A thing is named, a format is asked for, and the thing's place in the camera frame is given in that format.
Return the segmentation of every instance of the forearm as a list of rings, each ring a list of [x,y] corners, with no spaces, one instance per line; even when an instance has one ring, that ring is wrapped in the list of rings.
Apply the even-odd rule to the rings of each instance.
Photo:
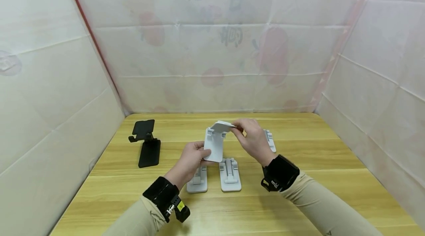
[[[165,224],[158,208],[144,196],[126,210],[104,236],[151,236]]]
[[[302,171],[281,194],[294,203],[322,235],[382,235],[357,211]]]

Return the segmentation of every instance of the wooden table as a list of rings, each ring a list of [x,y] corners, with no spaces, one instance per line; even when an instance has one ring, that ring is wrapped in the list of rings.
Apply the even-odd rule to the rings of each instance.
[[[278,114],[134,114],[115,133],[87,180],[51,235],[101,235],[158,176],[178,160],[187,142],[203,140],[215,121],[249,117],[273,134],[285,155],[366,217],[384,235],[424,235],[330,127],[312,113]],[[154,137],[162,141],[158,166],[139,169],[141,142],[128,136],[136,121],[155,119]],[[232,133],[224,156],[239,164],[240,192],[222,192],[217,166],[207,169],[208,191],[180,197],[190,208],[182,224],[173,218],[159,235],[320,235],[306,217],[277,192],[260,186],[261,166]]]

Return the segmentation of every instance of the fabric wall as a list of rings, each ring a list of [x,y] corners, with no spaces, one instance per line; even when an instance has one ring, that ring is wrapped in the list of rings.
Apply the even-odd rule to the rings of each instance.
[[[0,3],[0,235],[47,235],[124,115],[74,0]]]
[[[317,112],[425,229],[425,0],[367,0]]]
[[[313,111],[357,0],[79,0],[130,112]]]

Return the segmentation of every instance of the black wrist strap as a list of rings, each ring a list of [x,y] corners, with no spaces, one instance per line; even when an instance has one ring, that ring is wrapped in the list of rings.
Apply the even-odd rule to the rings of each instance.
[[[165,221],[170,222],[170,215],[176,211],[176,217],[184,222],[190,215],[190,210],[179,198],[179,189],[164,177],[158,177],[156,181],[143,193],[143,196],[156,205]]]
[[[300,169],[282,155],[277,156],[265,168],[261,185],[270,191],[284,191],[291,187],[300,174]]]

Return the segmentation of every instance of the yellow label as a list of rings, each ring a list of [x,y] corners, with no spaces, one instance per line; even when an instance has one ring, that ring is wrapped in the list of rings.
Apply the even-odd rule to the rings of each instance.
[[[179,209],[179,211],[181,211],[184,208],[183,201],[180,201],[180,203],[177,205],[177,208]]]

